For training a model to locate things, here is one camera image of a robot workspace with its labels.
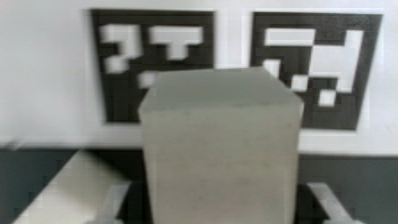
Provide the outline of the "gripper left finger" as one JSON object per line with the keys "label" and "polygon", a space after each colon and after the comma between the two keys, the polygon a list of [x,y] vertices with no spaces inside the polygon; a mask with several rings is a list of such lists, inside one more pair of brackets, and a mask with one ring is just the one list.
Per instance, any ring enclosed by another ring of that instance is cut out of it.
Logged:
{"label": "gripper left finger", "polygon": [[124,221],[117,217],[117,214],[122,207],[122,201],[128,194],[129,185],[131,182],[126,181],[110,187],[94,219],[94,224],[124,224]]}

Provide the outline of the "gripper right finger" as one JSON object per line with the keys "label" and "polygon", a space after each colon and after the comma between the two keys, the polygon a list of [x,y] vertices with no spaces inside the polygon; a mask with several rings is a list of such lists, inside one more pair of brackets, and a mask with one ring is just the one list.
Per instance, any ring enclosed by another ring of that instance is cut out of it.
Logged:
{"label": "gripper right finger", "polygon": [[327,220],[321,224],[364,224],[360,220],[351,218],[328,185],[321,182],[309,182],[307,187],[327,214]]}

